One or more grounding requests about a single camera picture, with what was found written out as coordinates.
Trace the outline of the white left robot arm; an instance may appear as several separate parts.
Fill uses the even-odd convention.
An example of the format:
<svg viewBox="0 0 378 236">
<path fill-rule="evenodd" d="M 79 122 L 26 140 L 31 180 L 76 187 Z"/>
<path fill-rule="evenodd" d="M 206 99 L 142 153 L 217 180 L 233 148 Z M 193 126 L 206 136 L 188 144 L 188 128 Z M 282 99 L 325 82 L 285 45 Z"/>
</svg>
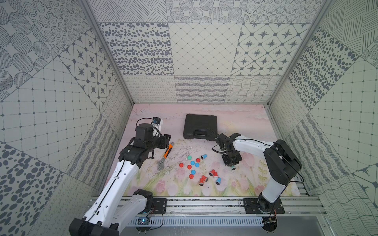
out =
<svg viewBox="0 0 378 236">
<path fill-rule="evenodd" d="M 139 189 L 121 208 L 118 204 L 143 162 L 154 157 L 154 150 L 167 149 L 171 135 L 162 134 L 163 121 L 154 117 L 150 124 L 138 124 L 135 137 L 121 150 L 119 161 L 109 182 L 94 204 L 69 226 L 72 236 L 118 236 L 140 213 L 153 210 L 152 192 Z"/>
</svg>

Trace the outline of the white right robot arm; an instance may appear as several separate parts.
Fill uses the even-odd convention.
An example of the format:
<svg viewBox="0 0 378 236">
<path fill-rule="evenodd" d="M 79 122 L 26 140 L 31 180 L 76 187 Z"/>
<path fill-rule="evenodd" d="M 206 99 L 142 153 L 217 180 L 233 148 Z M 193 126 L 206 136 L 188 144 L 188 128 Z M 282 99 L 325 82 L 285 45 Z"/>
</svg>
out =
<svg viewBox="0 0 378 236">
<path fill-rule="evenodd" d="M 232 170 L 242 161 L 241 152 L 262 155 L 265 158 L 271 179 L 258 197 L 258 208 L 262 213 L 274 211 L 281 194 L 302 169 L 301 162 L 283 140 L 263 142 L 233 133 L 230 136 L 218 134 L 215 142 L 220 148 L 218 153 L 221 154 L 225 166 Z"/>
</svg>

